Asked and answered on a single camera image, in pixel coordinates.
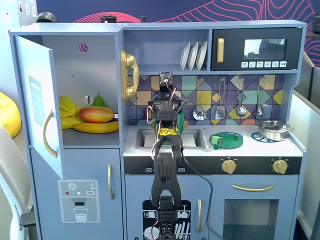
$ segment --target green bowl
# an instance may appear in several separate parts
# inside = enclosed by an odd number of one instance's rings
[[[157,114],[155,112],[152,114],[152,118],[153,119],[157,118]],[[184,120],[185,120],[185,111],[183,109],[176,116],[176,120],[177,120],[177,123],[178,123],[178,131],[179,131],[179,134],[181,136],[182,131],[184,130]],[[156,123],[156,121],[154,121],[152,124],[153,124],[153,128],[154,128],[154,134],[157,136],[157,129],[156,129],[157,128],[157,123]],[[170,145],[170,143],[168,141],[165,141],[163,143],[163,145]]]
[[[214,150],[237,149],[243,145],[244,138],[238,133],[224,131],[211,135],[209,141]]]

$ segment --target play kitchen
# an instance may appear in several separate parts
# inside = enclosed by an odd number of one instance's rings
[[[149,103],[172,87],[190,164],[176,163],[174,237],[292,240],[306,150],[289,116],[305,32],[294,20],[11,31],[40,239],[158,239]]]

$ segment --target hanging ladle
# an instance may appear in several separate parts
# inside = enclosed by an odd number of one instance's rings
[[[239,105],[236,108],[235,113],[239,116],[239,117],[244,117],[247,113],[247,110],[245,108],[245,106],[242,105],[242,96],[244,94],[244,87],[245,87],[245,77],[244,76],[239,76],[239,87],[238,87],[238,97],[239,97]],[[242,92],[240,93],[240,83],[242,82]]]
[[[263,81],[263,84],[262,84],[263,86],[261,86],[263,88],[262,91],[260,91],[260,83],[261,83],[261,81]],[[259,85],[258,85],[258,99],[259,99],[259,102],[258,102],[258,107],[256,109],[256,115],[258,117],[262,117],[264,115],[264,110],[262,108],[261,102],[262,102],[262,95],[265,92],[265,81],[266,81],[265,80],[265,76],[260,76]]]
[[[199,84],[200,84],[200,79],[202,79],[202,94],[200,95],[199,92]],[[199,106],[197,106],[194,110],[193,110],[193,117],[196,120],[202,121],[205,119],[205,117],[207,116],[207,111],[201,106],[201,100],[202,100],[202,96],[204,95],[204,85],[205,85],[205,81],[203,79],[203,77],[199,77],[198,79],[198,88],[196,93],[198,94],[199,97]]]

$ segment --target oven window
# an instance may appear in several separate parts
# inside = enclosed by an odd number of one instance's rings
[[[273,240],[279,200],[226,199],[223,238],[226,240]]]

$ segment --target microwave window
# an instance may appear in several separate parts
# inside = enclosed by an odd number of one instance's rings
[[[246,39],[244,59],[284,59],[286,39]]]

